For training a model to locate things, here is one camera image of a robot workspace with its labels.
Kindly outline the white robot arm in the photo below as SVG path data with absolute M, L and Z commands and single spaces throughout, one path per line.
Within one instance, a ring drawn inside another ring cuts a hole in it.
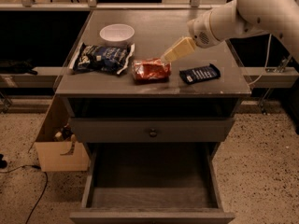
M 187 22 L 189 36 L 182 37 L 162 55 L 171 63 L 231 38 L 263 33 L 273 35 L 299 62 L 299 6 L 295 0 L 233 0 Z

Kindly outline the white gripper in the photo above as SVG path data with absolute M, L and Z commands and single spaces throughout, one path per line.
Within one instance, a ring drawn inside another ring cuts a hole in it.
M 187 22 L 191 37 L 181 37 L 161 56 L 164 63 L 171 63 L 193 53 L 197 47 L 206 49 L 220 44 L 211 26 L 211 14 L 203 13 Z

